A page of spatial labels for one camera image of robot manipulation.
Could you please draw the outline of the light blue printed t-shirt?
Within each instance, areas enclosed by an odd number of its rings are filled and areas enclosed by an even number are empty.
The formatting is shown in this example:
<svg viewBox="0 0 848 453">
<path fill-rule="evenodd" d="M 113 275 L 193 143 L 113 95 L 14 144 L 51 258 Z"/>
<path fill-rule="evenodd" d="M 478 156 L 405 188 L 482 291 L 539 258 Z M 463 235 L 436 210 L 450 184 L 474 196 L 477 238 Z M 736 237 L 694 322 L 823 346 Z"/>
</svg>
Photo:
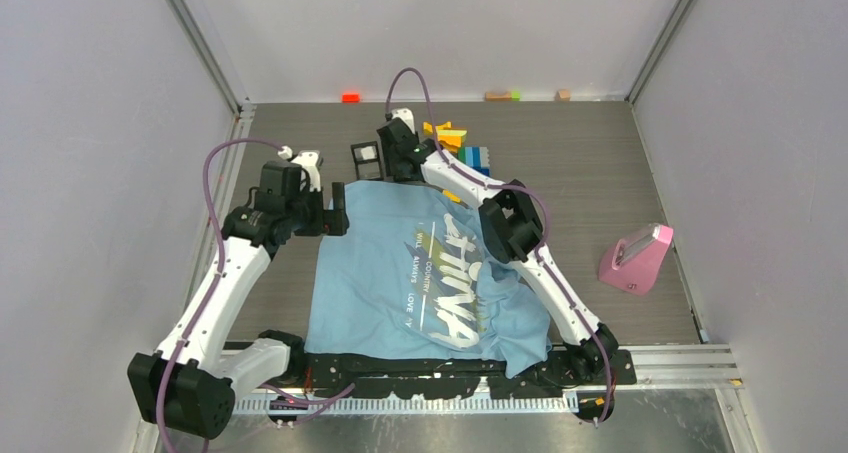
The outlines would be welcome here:
<svg viewBox="0 0 848 453">
<path fill-rule="evenodd" d="M 305 348 L 388 360 L 544 361 L 550 316 L 486 249 L 477 213 L 426 187 L 356 181 L 319 247 Z"/>
</svg>

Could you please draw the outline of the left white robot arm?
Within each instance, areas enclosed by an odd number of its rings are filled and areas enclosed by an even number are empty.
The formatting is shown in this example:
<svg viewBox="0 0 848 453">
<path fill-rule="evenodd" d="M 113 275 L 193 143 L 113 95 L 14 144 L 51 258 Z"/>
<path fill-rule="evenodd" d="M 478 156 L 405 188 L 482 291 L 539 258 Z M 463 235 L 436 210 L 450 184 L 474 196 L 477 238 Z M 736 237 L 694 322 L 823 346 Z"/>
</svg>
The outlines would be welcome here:
<svg viewBox="0 0 848 453">
<path fill-rule="evenodd" d="M 291 237 L 347 232 L 344 185 L 333 183 L 326 208 L 321 164 L 317 151 L 267 162 L 250 203 L 226 216 L 219 251 L 183 316 L 153 353 L 129 363 L 143 420 L 213 440 L 261 384 L 293 387 L 305 378 L 305 342 L 293 334 L 267 330 L 234 356 L 222 354 L 248 294 Z"/>
</svg>

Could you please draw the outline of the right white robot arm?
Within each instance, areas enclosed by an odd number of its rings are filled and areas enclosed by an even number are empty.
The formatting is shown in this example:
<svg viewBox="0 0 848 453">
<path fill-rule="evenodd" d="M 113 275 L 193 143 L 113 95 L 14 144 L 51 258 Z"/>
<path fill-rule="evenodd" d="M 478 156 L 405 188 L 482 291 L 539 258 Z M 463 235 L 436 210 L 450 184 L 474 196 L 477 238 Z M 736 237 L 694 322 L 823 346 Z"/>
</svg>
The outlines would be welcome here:
<svg viewBox="0 0 848 453">
<path fill-rule="evenodd" d="M 568 369 L 584 383 L 613 378 L 619 343 L 582 302 L 546 245 L 547 211 L 536 210 L 534 193 L 521 182 L 489 178 L 464 164 L 432 139 L 422 140 L 414 122 L 387 113 L 377 129 L 389 176 L 446 189 L 480 218 L 486 248 L 526 281 L 548 310 L 568 352 Z"/>
</svg>

